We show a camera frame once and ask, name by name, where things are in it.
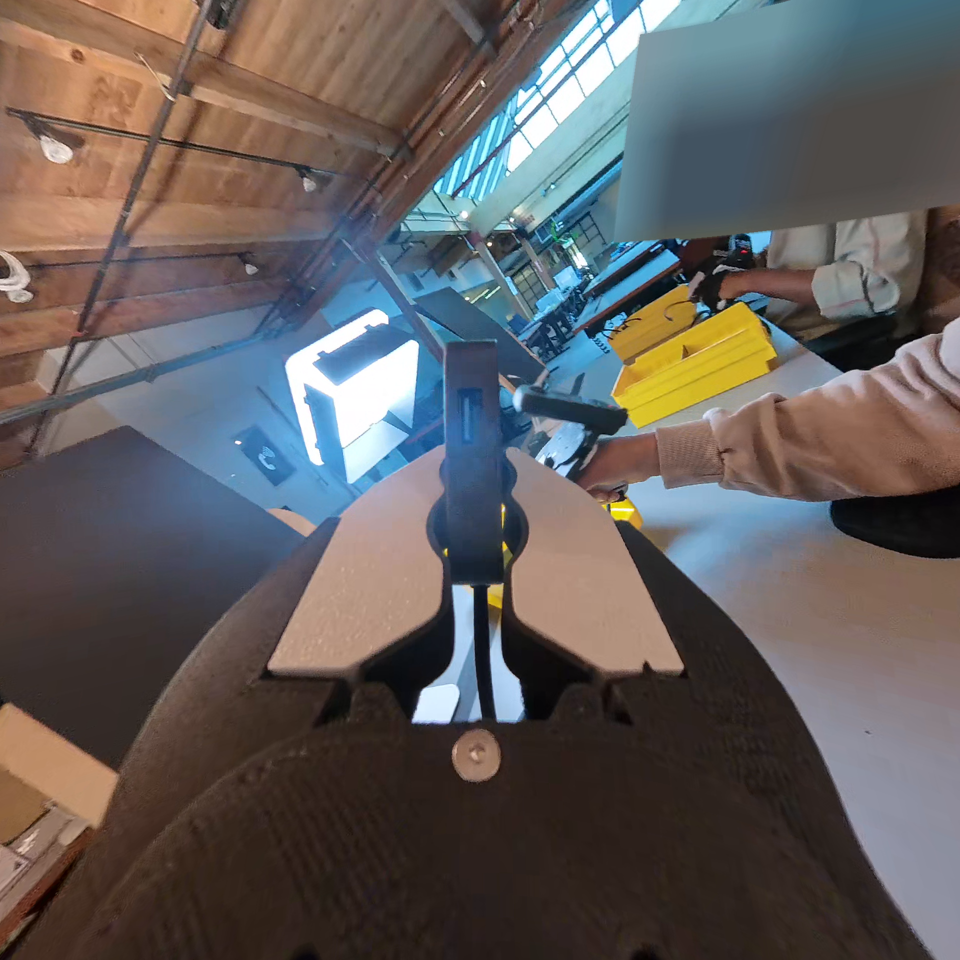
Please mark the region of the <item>person's right forearm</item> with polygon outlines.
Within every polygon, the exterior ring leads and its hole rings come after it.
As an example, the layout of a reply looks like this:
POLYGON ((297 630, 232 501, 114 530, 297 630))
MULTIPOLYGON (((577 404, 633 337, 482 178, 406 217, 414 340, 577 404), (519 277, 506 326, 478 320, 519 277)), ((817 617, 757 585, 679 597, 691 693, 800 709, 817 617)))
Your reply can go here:
POLYGON ((823 502, 925 494, 959 482, 959 320, 894 358, 786 398, 655 431, 667 488, 716 484, 823 502))

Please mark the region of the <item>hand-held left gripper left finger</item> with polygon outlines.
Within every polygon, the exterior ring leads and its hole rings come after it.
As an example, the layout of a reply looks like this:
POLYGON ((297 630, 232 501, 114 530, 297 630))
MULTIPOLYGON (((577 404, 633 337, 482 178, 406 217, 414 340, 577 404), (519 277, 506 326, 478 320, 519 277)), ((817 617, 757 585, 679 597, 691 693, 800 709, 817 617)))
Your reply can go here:
POLYGON ((440 628, 451 645, 451 585, 428 522, 445 487, 437 447, 342 514, 268 661, 284 679, 357 681, 440 628))

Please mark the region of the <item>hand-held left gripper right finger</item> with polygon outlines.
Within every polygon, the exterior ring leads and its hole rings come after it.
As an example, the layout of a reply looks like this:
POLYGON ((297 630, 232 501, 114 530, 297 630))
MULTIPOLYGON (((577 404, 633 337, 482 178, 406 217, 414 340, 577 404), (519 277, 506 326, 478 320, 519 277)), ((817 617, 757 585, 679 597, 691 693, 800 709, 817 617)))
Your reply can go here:
POLYGON ((607 680, 685 666, 610 515, 580 486, 510 450, 525 538, 510 566, 519 623, 607 680))

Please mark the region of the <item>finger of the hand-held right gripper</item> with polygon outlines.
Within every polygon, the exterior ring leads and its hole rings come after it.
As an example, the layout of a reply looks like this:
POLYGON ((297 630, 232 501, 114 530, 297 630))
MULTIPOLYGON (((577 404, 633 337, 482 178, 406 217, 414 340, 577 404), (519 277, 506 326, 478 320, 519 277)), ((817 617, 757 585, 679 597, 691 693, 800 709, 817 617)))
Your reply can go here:
POLYGON ((540 450, 540 463, 555 474, 577 481, 594 456, 600 435, 588 428, 558 428, 540 450))

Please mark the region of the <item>bright white panel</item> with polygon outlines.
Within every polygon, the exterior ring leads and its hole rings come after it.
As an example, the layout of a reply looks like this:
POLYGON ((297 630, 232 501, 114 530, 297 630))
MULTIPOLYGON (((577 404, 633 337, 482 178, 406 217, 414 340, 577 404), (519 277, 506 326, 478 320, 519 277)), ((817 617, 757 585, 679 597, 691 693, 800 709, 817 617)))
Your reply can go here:
POLYGON ((310 462, 354 484, 406 442, 420 354, 420 342, 380 309, 291 354, 284 371, 310 462))

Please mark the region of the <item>shallow yellow parts bin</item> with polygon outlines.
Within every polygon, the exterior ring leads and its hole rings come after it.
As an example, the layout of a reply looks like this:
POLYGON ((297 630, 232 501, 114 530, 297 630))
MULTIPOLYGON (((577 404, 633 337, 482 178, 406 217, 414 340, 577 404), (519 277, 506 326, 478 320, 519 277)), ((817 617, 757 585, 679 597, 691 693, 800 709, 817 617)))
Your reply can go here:
POLYGON ((697 304, 687 284, 669 290, 656 300, 618 321, 608 337, 610 349, 624 365, 667 340, 686 332, 698 320, 697 304))
POLYGON ((624 365, 610 395, 641 428, 762 378, 776 365, 768 326, 738 302, 624 365))

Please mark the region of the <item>black hdmi adapter box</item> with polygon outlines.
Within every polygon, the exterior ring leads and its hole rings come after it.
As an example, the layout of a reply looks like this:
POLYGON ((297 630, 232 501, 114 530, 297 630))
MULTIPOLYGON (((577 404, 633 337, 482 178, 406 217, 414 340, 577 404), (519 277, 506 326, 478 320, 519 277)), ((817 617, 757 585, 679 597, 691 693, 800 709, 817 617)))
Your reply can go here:
POLYGON ((455 584, 503 581, 498 345, 450 342, 443 358, 443 532, 455 584))

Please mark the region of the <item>person's right hand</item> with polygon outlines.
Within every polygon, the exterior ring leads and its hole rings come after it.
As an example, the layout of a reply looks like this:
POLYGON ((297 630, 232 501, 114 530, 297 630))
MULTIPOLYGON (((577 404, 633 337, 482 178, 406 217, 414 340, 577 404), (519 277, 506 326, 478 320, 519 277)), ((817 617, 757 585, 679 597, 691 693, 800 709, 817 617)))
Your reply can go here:
POLYGON ((603 505, 620 502, 630 486, 662 476, 658 439, 655 431, 601 439, 575 483, 603 505))

